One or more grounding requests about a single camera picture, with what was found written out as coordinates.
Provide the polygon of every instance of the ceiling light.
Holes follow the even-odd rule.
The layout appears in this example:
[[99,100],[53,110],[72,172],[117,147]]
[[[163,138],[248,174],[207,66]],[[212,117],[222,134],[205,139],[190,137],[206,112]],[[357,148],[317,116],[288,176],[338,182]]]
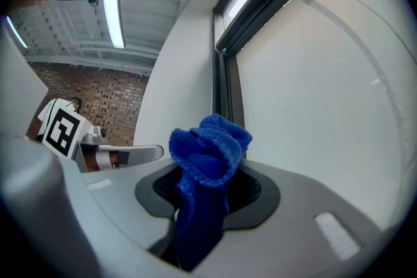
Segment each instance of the ceiling light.
[[103,0],[103,4],[111,43],[115,48],[124,49],[120,0]]
[[23,38],[20,36],[20,34],[18,33],[18,31],[16,30],[12,20],[7,16],[6,20],[8,22],[8,25],[10,26],[10,28],[13,30],[13,33],[16,35],[16,37],[18,38],[19,42],[22,43],[23,47],[25,49],[27,49],[27,44],[25,43],[25,41],[23,40]]

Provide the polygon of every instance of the white curved wall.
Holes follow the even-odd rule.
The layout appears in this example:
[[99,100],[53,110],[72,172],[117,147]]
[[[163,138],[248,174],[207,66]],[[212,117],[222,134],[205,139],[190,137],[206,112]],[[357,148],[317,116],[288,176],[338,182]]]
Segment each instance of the white curved wall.
[[292,0],[237,56],[248,159],[399,221],[417,179],[416,36],[405,0]]
[[168,141],[212,113],[212,9],[218,0],[190,0],[171,30],[143,97],[135,145]]

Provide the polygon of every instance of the blue cloth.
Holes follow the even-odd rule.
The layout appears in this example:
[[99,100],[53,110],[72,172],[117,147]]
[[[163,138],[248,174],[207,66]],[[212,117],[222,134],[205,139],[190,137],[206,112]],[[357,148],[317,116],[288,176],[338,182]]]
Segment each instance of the blue cloth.
[[251,140],[244,128],[217,114],[199,128],[171,134],[169,151],[182,168],[175,248],[184,270],[194,269],[222,238],[229,213],[227,183]]

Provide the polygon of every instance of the red brick wall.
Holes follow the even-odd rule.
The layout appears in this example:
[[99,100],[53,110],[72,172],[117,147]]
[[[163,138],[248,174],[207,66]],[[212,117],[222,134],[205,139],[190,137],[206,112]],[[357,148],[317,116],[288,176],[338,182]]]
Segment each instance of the red brick wall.
[[80,115],[107,130],[111,145],[132,145],[142,97],[148,78],[114,70],[66,64],[32,63],[33,70],[49,88],[27,136],[36,138],[42,123],[37,115],[54,98],[83,100]]

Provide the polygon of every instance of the black window frame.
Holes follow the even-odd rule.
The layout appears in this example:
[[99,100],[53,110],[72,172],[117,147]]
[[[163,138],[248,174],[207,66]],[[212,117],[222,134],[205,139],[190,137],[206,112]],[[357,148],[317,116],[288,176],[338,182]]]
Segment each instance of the black window frame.
[[212,13],[212,111],[240,126],[244,123],[236,56],[289,0],[248,0],[225,28],[223,13],[232,0],[219,0]]

